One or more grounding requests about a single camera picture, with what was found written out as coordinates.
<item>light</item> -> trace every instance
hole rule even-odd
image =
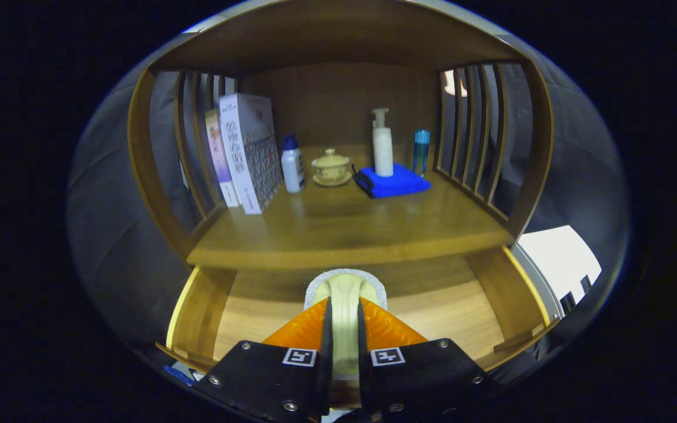
[[[461,96],[466,97],[467,96],[467,90],[464,88],[464,81],[459,80],[459,83],[461,83]],[[451,96],[454,96],[454,70],[448,70],[445,72],[445,88],[443,88],[446,93],[451,94]]]

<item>saucer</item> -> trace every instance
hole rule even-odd
[[[312,182],[315,182],[315,184],[322,187],[340,187],[341,185],[349,182],[349,180],[351,180],[351,173],[347,173],[343,179],[333,180],[332,182],[324,182],[323,180],[318,179],[316,174],[312,175]]]

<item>screw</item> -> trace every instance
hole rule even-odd
[[[289,412],[295,412],[296,410],[299,409],[299,406],[296,405],[296,402],[287,401],[284,402],[284,409]]]

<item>white plastic bottle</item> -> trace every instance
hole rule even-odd
[[[373,114],[373,156],[376,161],[377,176],[393,176],[393,142],[390,128],[385,127],[385,113],[388,108],[374,108]]]
[[[284,181],[287,191],[298,193],[304,190],[304,168],[301,165],[301,152],[294,134],[284,137],[284,154],[281,156],[281,168],[284,169]]]

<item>book spine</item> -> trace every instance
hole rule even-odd
[[[257,201],[255,189],[250,177],[250,168],[244,154],[244,140],[237,110],[237,95],[223,96],[220,99],[221,129],[226,160],[231,169],[232,181],[245,214],[261,214],[263,209]]]
[[[223,146],[223,137],[221,136],[221,126],[218,119],[218,110],[212,109],[205,112],[205,128],[207,129],[207,142],[210,147],[210,155],[213,159],[213,167],[216,169],[218,185],[221,187],[221,193],[226,201],[226,207],[239,206],[234,181],[229,170],[229,161],[226,158],[226,148]]]

